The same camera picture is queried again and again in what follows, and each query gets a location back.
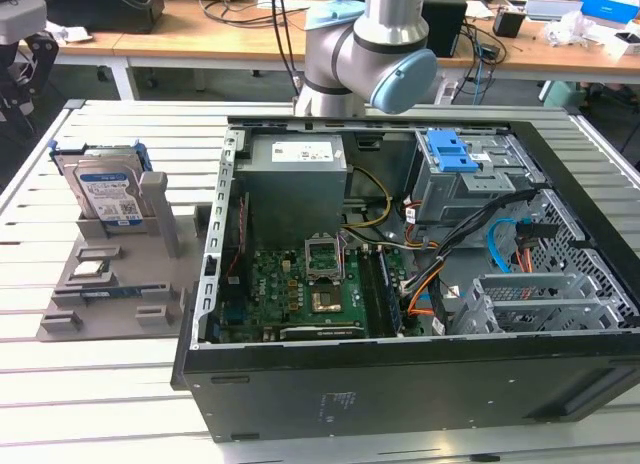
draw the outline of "blue cable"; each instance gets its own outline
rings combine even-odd
[[[478,89],[480,89],[480,79],[482,78],[482,48],[478,46],[477,48],[478,54],[480,55],[480,66],[478,67],[478,72],[476,73],[476,93],[473,96],[473,105],[476,105],[476,100],[478,99]]]
[[[509,269],[509,266],[507,265],[506,262],[504,262],[504,259],[502,259],[502,256],[498,252],[498,247],[496,246],[496,238],[494,236],[496,227],[498,227],[498,224],[501,224],[503,222],[508,222],[510,224],[516,223],[515,219],[511,219],[510,217],[503,217],[501,219],[497,219],[496,222],[494,222],[489,228],[489,230],[487,231],[487,247],[489,248],[491,257],[493,257],[493,260],[496,261],[496,264],[498,264],[498,267],[500,268],[500,270],[502,272],[511,272],[511,269]]]

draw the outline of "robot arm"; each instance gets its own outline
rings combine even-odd
[[[330,1],[307,14],[305,84],[297,116],[351,117],[364,102],[410,109],[434,80],[423,0]]]
[[[25,134],[33,131],[26,118],[31,99],[42,91],[58,53],[56,41],[43,31],[46,21],[44,0],[0,0],[0,121]],[[21,39],[32,53],[26,67],[15,63]]]

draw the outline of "workbench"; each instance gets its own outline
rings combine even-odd
[[[494,0],[491,7],[502,2]],[[238,7],[247,4],[248,1],[237,2]],[[229,13],[227,18],[251,19],[270,12],[250,8]],[[303,70],[305,13],[293,14],[289,20],[293,58],[296,67]],[[475,20],[473,24],[492,32],[493,19]],[[554,48],[541,34],[543,26],[541,22],[525,20],[517,38],[501,38],[508,56],[494,77],[640,84],[640,57],[615,60],[593,42],[587,48]],[[490,42],[488,37],[481,38]],[[203,14],[196,0],[166,0],[164,14],[150,34],[95,33],[94,41],[63,46],[56,62],[110,67],[121,99],[138,99],[132,74],[135,67],[284,70],[272,28],[241,29],[214,22]],[[438,59],[439,74],[449,81],[460,80],[472,62],[472,46],[461,38],[452,58]],[[196,88],[204,89],[201,72],[196,73]]]
[[[214,200],[227,116],[290,113],[276,103],[135,101],[72,101],[62,110],[0,196],[0,462],[418,463],[479,454],[529,464],[640,461],[640,388],[574,424],[216,445],[190,393],[169,386],[176,339],[35,340],[78,233],[79,208],[46,153],[50,139],[140,139],[154,170],[169,176],[174,213],[190,215]],[[538,107],[419,106],[407,114],[530,121],[640,252],[640,176],[583,118]]]

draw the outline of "blue plastic clip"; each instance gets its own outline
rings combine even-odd
[[[478,164],[469,157],[467,145],[452,129],[427,131],[431,152],[442,172],[475,172]]]

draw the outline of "slotted metal table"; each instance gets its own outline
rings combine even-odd
[[[290,115],[285,104],[88,101],[64,109],[0,196],[0,462],[66,464],[640,462],[640,388],[587,419],[549,424],[216,445],[195,402],[169,386],[176,339],[40,343],[79,209],[49,160],[52,138],[139,138],[169,175],[176,214],[214,199],[227,116]],[[408,114],[528,120],[640,253],[640,177],[581,117],[558,109],[422,106]]]

